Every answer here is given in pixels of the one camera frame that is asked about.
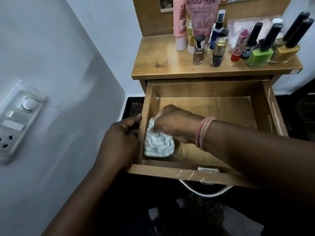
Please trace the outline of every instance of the white cloth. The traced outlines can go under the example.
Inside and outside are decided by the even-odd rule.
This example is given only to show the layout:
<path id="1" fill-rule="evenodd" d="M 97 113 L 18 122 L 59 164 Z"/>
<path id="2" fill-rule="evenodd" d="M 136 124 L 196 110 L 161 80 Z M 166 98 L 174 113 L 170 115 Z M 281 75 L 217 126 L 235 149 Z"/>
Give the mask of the white cloth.
<path id="1" fill-rule="evenodd" d="M 151 118 L 149 121 L 144 141 L 144 155 L 149 157 L 167 157 L 175 151 L 174 139 L 165 133 L 153 132 L 154 121 L 154 118 Z"/>

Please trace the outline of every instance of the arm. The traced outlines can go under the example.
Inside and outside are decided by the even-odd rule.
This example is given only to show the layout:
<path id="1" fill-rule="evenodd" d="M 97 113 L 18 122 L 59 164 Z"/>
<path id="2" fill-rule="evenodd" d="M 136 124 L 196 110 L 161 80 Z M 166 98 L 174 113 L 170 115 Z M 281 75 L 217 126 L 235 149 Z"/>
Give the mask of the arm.
<path id="1" fill-rule="evenodd" d="M 202 116 L 175 106 L 165 107 L 159 115 L 154 129 L 194 143 Z M 261 186 L 315 207 L 314 143 L 214 120 L 203 146 Z"/>
<path id="2" fill-rule="evenodd" d="M 98 205 L 118 172 L 136 153 L 136 136 L 129 127 L 139 124 L 141 115 L 111 125 L 101 144 L 95 164 L 73 192 L 42 236 L 91 235 Z"/>

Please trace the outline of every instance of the white cap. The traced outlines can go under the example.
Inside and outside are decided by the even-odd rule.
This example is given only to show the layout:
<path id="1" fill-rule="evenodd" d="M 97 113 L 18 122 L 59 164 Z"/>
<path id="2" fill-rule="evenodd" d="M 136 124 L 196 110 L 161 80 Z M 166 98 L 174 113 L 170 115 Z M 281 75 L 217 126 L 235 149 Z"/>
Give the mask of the white cap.
<path id="1" fill-rule="evenodd" d="M 187 46 L 187 49 L 188 49 L 188 52 L 189 52 L 189 53 L 193 54 L 193 53 L 194 53 L 194 50 L 195 50 L 195 47 L 188 45 L 188 46 Z"/>
<path id="2" fill-rule="evenodd" d="M 186 36 L 182 38 L 176 38 L 176 50 L 183 51 L 186 49 Z"/>
<path id="3" fill-rule="evenodd" d="M 282 24 L 282 23 L 283 23 L 283 19 L 281 19 L 281 18 L 275 18 L 275 19 L 273 19 L 272 25 L 273 25 L 273 24 L 277 24 L 277 23 Z"/>

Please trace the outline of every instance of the white wall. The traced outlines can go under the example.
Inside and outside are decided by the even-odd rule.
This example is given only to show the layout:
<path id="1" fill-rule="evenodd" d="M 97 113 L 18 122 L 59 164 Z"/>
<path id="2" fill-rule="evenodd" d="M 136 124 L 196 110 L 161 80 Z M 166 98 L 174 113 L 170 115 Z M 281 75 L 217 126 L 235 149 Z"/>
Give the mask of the white wall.
<path id="1" fill-rule="evenodd" d="M 19 79 L 48 96 L 0 166 L 0 235 L 40 235 L 86 175 L 125 93 L 66 0 L 0 0 L 0 102 Z"/>
<path id="2" fill-rule="evenodd" d="M 67 0 L 129 96 L 144 96 L 131 72 L 142 38 L 132 0 Z"/>
<path id="3" fill-rule="evenodd" d="M 286 31 L 301 11 L 311 12 L 315 18 L 315 0 L 292 0 L 283 14 L 284 30 Z M 303 70 L 297 75 L 283 75 L 273 86 L 276 95 L 291 94 L 315 77 L 315 24 L 306 32 L 299 42 L 301 50 L 298 56 L 303 64 Z"/>

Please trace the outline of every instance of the person's left hand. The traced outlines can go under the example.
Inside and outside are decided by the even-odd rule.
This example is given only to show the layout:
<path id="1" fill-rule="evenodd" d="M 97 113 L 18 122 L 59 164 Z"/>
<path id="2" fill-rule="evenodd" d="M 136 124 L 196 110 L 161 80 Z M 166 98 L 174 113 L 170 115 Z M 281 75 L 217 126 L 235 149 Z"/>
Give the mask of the person's left hand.
<path id="1" fill-rule="evenodd" d="M 142 115 L 113 123 L 106 132 L 100 146 L 94 167 L 98 170 L 112 170 L 118 173 L 132 163 L 137 151 L 137 138 L 132 130 L 139 125 Z"/>

